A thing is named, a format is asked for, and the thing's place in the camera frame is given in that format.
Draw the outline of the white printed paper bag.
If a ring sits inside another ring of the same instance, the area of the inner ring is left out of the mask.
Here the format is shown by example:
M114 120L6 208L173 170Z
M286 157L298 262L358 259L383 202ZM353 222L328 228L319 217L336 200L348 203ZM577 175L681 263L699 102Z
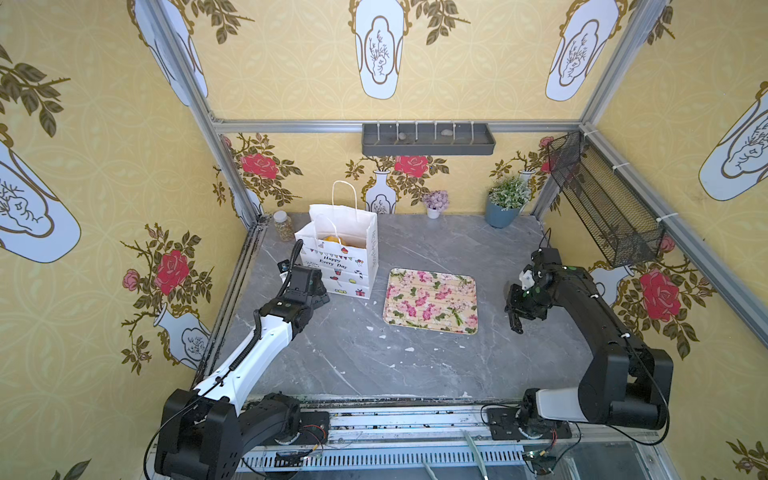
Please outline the white printed paper bag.
M312 204L310 221L295 233L304 265L322 271L326 289L337 295L371 297L379 266L378 215L331 199ZM324 241L337 236L343 244Z

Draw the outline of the black metal tongs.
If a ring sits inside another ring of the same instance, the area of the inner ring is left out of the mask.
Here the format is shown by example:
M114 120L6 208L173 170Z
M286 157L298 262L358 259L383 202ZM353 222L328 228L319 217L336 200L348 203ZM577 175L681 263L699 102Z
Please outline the black metal tongs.
M521 285L511 284L506 294L506 304L504 309L509 319L510 329L520 335L524 333L522 322L520 320L522 294L523 289Z

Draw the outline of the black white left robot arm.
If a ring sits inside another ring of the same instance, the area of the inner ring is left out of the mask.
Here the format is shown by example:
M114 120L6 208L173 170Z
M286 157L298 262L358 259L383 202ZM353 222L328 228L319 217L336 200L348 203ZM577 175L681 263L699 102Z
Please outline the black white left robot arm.
M278 295L254 313L254 328L224 363L190 390L166 400L152 440L154 472L171 479L229 479L244 454L300 436L301 407L282 393L244 406L278 354L329 296L316 268L293 266Z

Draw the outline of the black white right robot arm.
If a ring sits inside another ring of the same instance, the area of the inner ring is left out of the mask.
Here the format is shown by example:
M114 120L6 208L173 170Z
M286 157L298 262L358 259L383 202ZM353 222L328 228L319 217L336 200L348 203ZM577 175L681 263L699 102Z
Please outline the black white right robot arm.
M555 248L540 247L519 279L506 299L511 330L521 334L523 320L544 320L560 307L592 353L577 386L525 392L520 426L568 421L659 430L669 425L671 357L630 333L587 270L563 264Z

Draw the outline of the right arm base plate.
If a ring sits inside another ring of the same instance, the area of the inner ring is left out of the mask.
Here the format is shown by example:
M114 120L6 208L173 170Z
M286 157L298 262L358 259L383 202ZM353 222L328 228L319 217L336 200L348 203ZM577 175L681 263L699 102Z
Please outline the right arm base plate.
M539 418L527 407L486 404L481 407L480 416L493 440L557 442L573 437L566 422Z

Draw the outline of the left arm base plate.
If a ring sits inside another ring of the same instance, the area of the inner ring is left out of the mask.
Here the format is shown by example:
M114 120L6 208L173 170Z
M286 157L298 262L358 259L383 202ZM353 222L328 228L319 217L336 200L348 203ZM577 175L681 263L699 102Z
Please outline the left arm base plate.
M292 446L309 445L315 447L325 445L330 431L330 413L328 411L303 411L296 433L282 435L278 439L270 439L263 446Z

